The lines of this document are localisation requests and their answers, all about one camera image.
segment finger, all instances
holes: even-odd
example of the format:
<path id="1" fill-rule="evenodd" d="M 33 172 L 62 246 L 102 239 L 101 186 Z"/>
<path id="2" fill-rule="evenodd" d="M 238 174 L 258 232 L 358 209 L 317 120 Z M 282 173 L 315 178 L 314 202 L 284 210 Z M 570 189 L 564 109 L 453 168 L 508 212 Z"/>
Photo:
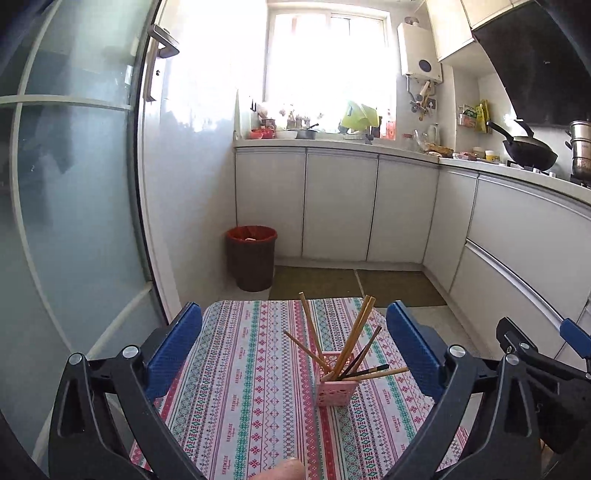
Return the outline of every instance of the finger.
<path id="1" fill-rule="evenodd" d="M 255 475 L 252 480 L 305 480 L 306 468 L 297 458 L 283 460 L 279 465 Z"/>

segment patterned tablecloth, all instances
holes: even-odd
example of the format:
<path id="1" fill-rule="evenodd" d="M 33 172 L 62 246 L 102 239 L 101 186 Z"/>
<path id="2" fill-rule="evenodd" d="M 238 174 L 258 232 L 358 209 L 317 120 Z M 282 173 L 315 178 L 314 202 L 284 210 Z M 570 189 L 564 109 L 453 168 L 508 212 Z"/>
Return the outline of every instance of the patterned tablecloth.
<path id="1" fill-rule="evenodd" d="M 311 301 L 325 351 L 339 351 L 361 299 Z M 376 310 L 357 343 L 361 351 L 385 319 Z M 410 373 L 362 382 L 348 407 L 314 405 L 313 366 L 283 335 L 306 339 L 299 301 L 221 301 L 204 314 L 203 330 L 167 396 L 155 405 L 208 479 L 245 479 L 297 457 L 308 479 L 381 479 L 433 406 Z M 405 365 L 387 330 L 361 368 Z M 442 466 L 455 463 L 467 436 L 459 429 Z M 146 467 L 134 445 L 131 458 Z"/>

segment white cabinet door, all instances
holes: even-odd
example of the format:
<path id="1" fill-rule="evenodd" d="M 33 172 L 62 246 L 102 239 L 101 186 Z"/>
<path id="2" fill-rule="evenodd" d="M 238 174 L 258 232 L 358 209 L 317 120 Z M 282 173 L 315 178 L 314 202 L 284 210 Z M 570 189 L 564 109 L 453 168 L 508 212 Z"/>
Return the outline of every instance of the white cabinet door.
<path id="1" fill-rule="evenodd" d="M 577 320 L 591 290 L 591 209 L 481 175 L 468 238 Z"/>
<path id="2" fill-rule="evenodd" d="M 564 343 L 556 313 L 523 282 L 470 243 L 464 247 L 450 295 L 494 358 L 503 355 L 496 340 L 496 326 L 503 317 L 513 320 L 544 355 L 554 357 Z"/>
<path id="3" fill-rule="evenodd" d="M 591 335 L 591 303 L 587 302 L 583 310 L 583 314 L 578 322 L 578 325 L 589 335 Z M 570 365 L 571 367 L 578 368 L 584 372 L 587 371 L 587 365 L 577 352 L 572 347 L 565 343 L 560 353 L 556 356 L 556 360 L 564 364 Z"/>
<path id="4" fill-rule="evenodd" d="M 423 262 L 437 176 L 436 164 L 380 155 L 369 261 Z"/>
<path id="5" fill-rule="evenodd" d="M 377 155 L 308 150 L 304 257 L 366 259 L 377 169 Z"/>
<path id="6" fill-rule="evenodd" d="M 439 171 L 433 221 L 423 264 L 449 291 L 466 243 L 476 190 L 476 174 Z"/>
<path id="7" fill-rule="evenodd" d="M 427 9 L 438 60 L 473 41 L 462 0 L 427 0 Z"/>
<path id="8" fill-rule="evenodd" d="M 277 230 L 278 257 L 301 256 L 305 175 L 303 148 L 240 148 L 236 152 L 238 225 Z"/>
<path id="9" fill-rule="evenodd" d="M 462 0 L 472 28 L 492 20 L 513 8 L 511 0 Z"/>

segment frosted glass panel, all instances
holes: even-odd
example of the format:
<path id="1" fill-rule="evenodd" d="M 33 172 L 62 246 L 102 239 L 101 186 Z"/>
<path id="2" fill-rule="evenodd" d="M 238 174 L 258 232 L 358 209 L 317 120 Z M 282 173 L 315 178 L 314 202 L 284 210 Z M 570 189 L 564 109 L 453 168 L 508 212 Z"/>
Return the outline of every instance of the frosted glass panel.
<path id="1" fill-rule="evenodd" d="M 12 115 L 12 109 L 0 108 L 0 409 L 32 453 L 69 352 L 37 295 L 14 222 L 8 163 Z"/>
<path id="2" fill-rule="evenodd" d="M 8 61 L 6 68 L 2 70 L 0 66 L 0 96 L 3 95 L 16 95 L 18 91 L 18 85 L 21 81 L 22 71 L 27 62 L 31 46 L 35 41 L 37 33 L 43 24 L 43 20 L 50 9 L 47 8 L 42 15 L 39 15 L 37 19 L 31 24 L 25 37 L 22 39 L 21 44 L 12 54 L 12 57 Z"/>
<path id="3" fill-rule="evenodd" d="M 156 328 L 164 326 L 161 307 L 154 291 L 150 291 L 130 312 L 123 325 L 115 332 L 110 341 L 96 355 L 97 358 L 109 358 L 117 355 L 128 345 L 141 346 Z"/>
<path id="4" fill-rule="evenodd" d="M 31 71 L 27 93 L 127 103 L 152 0 L 64 0 Z"/>
<path id="5" fill-rule="evenodd" d="M 43 289 L 74 350 L 87 352 L 146 279 L 134 235 L 126 112 L 24 106 L 18 181 Z"/>

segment wooden chopstick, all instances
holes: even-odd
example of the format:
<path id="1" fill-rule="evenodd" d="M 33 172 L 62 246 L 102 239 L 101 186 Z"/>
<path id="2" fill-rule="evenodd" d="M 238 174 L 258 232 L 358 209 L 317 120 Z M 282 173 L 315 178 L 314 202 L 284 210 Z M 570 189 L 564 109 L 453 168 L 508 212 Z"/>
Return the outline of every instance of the wooden chopstick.
<path id="1" fill-rule="evenodd" d="M 322 354 L 322 349 L 320 348 L 320 339 L 318 338 L 318 334 L 316 333 L 316 329 L 314 328 L 314 324 L 312 323 L 312 313 L 310 312 L 310 305 L 304 296 L 304 292 L 300 292 L 300 301 L 301 306 L 304 309 L 304 314 L 306 315 L 306 322 L 308 324 L 308 332 L 310 333 L 310 346 L 314 345 L 316 351 L 320 358 L 324 358 Z"/>
<path id="2" fill-rule="evenodd" d="M 310 352 L 310 350 L 303 344 L 301 343 L 296 337 L 294 337 L 290 332 L 288 332 L 287 330 L 283 330 L 283 333 L 285 333 L 292 342 L 294 342 L 298 347 L 300 347 L 304 352 L 306 352 L 308 354 L 308 356 L 317 364 L 319 364 L 322 369 L 326 372 L 330 372 L 330 367 L 328 366 L 328 364 L 321 358 L 318 358 L 315 354 L 313 354 L 312 352 Z"/>
<path id="3" fill-rule="evenodd" d="M 369 380 L 371 378 L 387 377 L 388 375 L 402 374 L 404 372 L 408 372 L 408 367 L 391 368 L 390 370 L 385 370 L 383 372 L 376 372 L 374 374 L 361 375 L 360 377 L 355 377 L 355 381 L 361 382 L 362 380 Z"/>
<path id="4" fill-rule="evenodd" d="M 357 318 L 355 319 L 354 323 L 353 323 L 353 327 L 351 328 L 351 333 L 349 334 L 349 336 L 347 337 L 347 341 L 345 342 L 345 347 L 348 346 L 349 341 L 351 340 L 351 335 L 353 335 L 353 332 L 355 331 L 355 329 L 357 328 L 357 326 L 359 325 L 359 322 L 361 321 L 361 318 L 363 317 L 363 314 L 365 313 L 365 309 L 369 303 L 369 299 L 371 297 L 369 295 L 366 295 L 363 298 L 363 303 L 361 304 L 361 308 L 359 309 L 359 313 L 357 314 Z M 341 350 L 341 353 L 339 354 L 339 356 L 336 359 L 335 362 L 335 367 L 336 365 L 340 362 L 341 357 L 343 356 L 343 352 L 345 351 L 345 347 L 343 347 L 343 350 Z M 329 373 L 328 375 L 323 376 L 320 380 L 323 382 L 326 381 L 330 381 L 330 380 L 335 380 L 336 377 L 339 375 L 339 373 L 337 372 L 336 375 L 333 374 L 333 372 Z"/>
<path id="5" fill-rule="evenodd" d="M 345 368 L 345 371 L 341 374 L 339 379 L 343 378 L 345 375 L 347 375 L 351 371 L 353 373 L 357 371 L 357 369 L 361 365 L 361 362 L 365 358 L 365 355 L 367 355 L 367 353 L 369 352 L 369 348 L 371 347 L 372 342 L 375 340 L 375 338 L 378 336 L 378 333 L 381 331 L 382 331 L 382 327 L 380 325 L 378 325 L 378 327 L 374 330 L 374 334 L 369 339 L 368 344 L 365 345 L 365 347 L 363 347 L 363 350 L 361 350 L 359 355 L 357 355 L 354 358 L 354 360 L 349 364 L 349 366 L 347 368 Z"/>
<path id="6" fill-rule="evenodd" d="M 365 322 L 367 322 L 367 319 L 369 317 L 369 314 L 371 313 L 371 310 L 374 308 L 374 303 L 375 303 L 375 298 L 370 297 L 368 302 L 365 305 L 365 310 L 363 311 L 361 317 L 359 318 L 359 321 L 357 321 L 357 320 L 355 321 L 355 324 L 353 325 L 353 329 L 351 330 L 351 334 L 349 335 L 349 338 L 347 339 L 347 342 L 345 343 L 345 347 L 343 348 L 339 357 L 337 358 L 337 361 L 335 363 L 335 368 L 333 369 L 333 371 L 331 373 L 329 373 L 330 378 L 327 379 L 328 381 L 330 381 L 340 375 L 341 370 L 345 366 L 345 362 L 350 357 L 351 352 L 353 351 L 353 348 L 355 347 L 355 344 L 357 343 L 357 340 L 359 339 L 359 335 L 361 334 L 361 330 L 365 326 Z"/>
<path id="7" fill-rule="evenodd" d="M 381 372 L 383 370 L 387 370 L 388 368 L 390 368 L 390 365 L 388 365 L 388 364 L 378 365 L 377 367 L 372 367 L 372 368 L 368 368 L 366 370 L 361 370 L 361 372 L 354 372 L 349 375 L 341 375 L 339 377 L 339 379 L 340 380 L 348 380 L 349 378 L 356 378 L 356 377 L 361 377 L 362 375 L 369 375 L 369 374 L 373 374 L 376 372 Z"/>

